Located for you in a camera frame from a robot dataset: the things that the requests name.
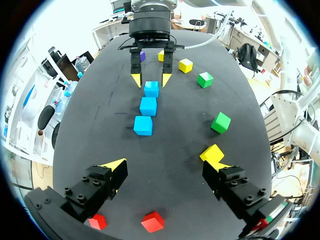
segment desk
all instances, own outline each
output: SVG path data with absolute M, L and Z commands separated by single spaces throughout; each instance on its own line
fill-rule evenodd
M 96 46 L 100 50 L 114 36 L 129 33 L 129 24 L 122 24 L 122 19 L 100 23 L 92 30 L 92 36 Z
M 270 48 L 268 48 L 262 41 L 252 35 L 246 34 L 240 28 L 233 28 L 231 32 L 231 42 L 230 48 L 233 50 L 237 50 L 243 44 L 253 45 L 257 53 L 261 53 L 263 60 L 257 59 L 257 64 L 267 71 L 271 72 L 280 59 L 278 55 L 276 55 Z
M 171 34 L 186 46 L 211 38 L 188 30 Z M 55 145 L 54 190 L 63 194 L 64 187 L 78 182 L 92 164 L 127 158 L 128 177 L 115 198 L 99 210 L 108 223 L 104 233 L 123 240 L 236 239 L 245 223 L 223 200 L 217 201 L 202 177 L 199 155 L 217 144 L 225 155 L 222 163 L 241 166 L 253 183 L 270 193 L 269 141 L 247 79 L 218 40 L 177 50 L 172 77 L 157 99 L 152 136 L 137 136 L 133 126 L 135 116 L 141 115 L 144 91 L 130 76 L 129 51 L 117 50 L 128 38 L 123 35 L 111 41 L 72 94 Z M 160 50 L 144 51 L 144 81 L 159 80 Z M 184 58 L 194 62 L 187 74 L 178 69 Z M 206 71 L 214 81 L 202 89 L 197 76 Z M 210 129 L 219 112 L 232 119 L 221 135 Z M 165 228 L 152 234 L 140 223 L 151 211 L 165 219 Z

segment yellow cube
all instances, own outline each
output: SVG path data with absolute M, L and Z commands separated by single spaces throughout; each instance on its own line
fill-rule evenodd
M 193 65 L 194 63 L 186 58 L 179 61 L 179 69 L 185 74 L 192 70 Z
M 158 53 L 158 60 L 160 62 L 163 62 L 164 61 L 164 57 L 165 57 L 165 51 L 162 50 L 161 52 Z
M 217 144 L 214 144 L 201 153 L 200 158 L 202 161 L 207 160 L 209 163 L 219 163 L 224 156 L 224 153 L 219 149 Z

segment red cube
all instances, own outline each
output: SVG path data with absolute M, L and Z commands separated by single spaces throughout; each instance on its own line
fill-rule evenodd
M 153 233 L 165 227 L 165 220 L 155 211 L 146 215 L 141 224 L 149 233 Z
M 89 223 L 91 227 L 98 230 L 102 230 L 107 226 L 105 217 L 100 214 L 96 214 L 93 218 L 89 218 Z

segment bolt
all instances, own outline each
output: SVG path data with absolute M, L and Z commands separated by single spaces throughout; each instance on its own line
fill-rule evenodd
M 79 195 L 76 197 L 76 199 L 78 199 L 78 201 L 79 201 L 80 203 L 83 203 L 83 202 L 86 201 L 86 197 L 85 197 L 83 194 L 79 194 Z
M 42 205 L 41 205 L 41 204 L 37 203 L 37 204 L 35 205 L 35 209 L 40 210 L 41 208 L 42 208 Z
M 266 192 L 267 192 L 267 190 L 266 190 L 265 188 L 261 188 L 261 189 L 259 190 L 259 194 L 260 194 L 260 195 L 265 195 Z
M 87 183 L 87 182 L 89 182 L 89 179 L 86 176 L 84 176 L 84 177 L 82 177 L 82 182 Z
M 249 178 L 248 178 L 248 177 L 245 176 L 244 178 L 242 178 L 242 182 L 243 182 L 243 183 L 247 183 L 248 181 L 249 181 Z
M 64 193 L 65 193 L 66 195 L 72 194 L 72 191 L 71 191 L 70 187 L 65 187 L 65 188 L 64 188 Z
M 237 185 L 238 185 L 237 181 L 232 181 L 232 182 L 231 182 L 231 187 L 235 187 L 235 186 L 237 186 Z
M 95 185 L 96 187 L 100 186 L 100 181 L 99 180 L 94 180 L 93 181 L 93 185 Z
M 245 197 L 244 200 L 249 204 L 249 203 L 252 202 L 253 199 L 254 199 L 254 197 L 252 195 L 248 195 L 248 196 Z

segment blue cube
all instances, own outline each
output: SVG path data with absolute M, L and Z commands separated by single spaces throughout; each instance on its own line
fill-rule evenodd
M 140 103 L 140 112 L 143 116 L 154 117 L 157 113 L 157 99 L 143 96 Z
M 133 131 L 139 136 L 152 135 L 152 120 L 150 116 L 136 116 Z
M 158 98 L 159 96 L 159 82 L 146 81 L 144 85 L 144 95 L 146 97 Z

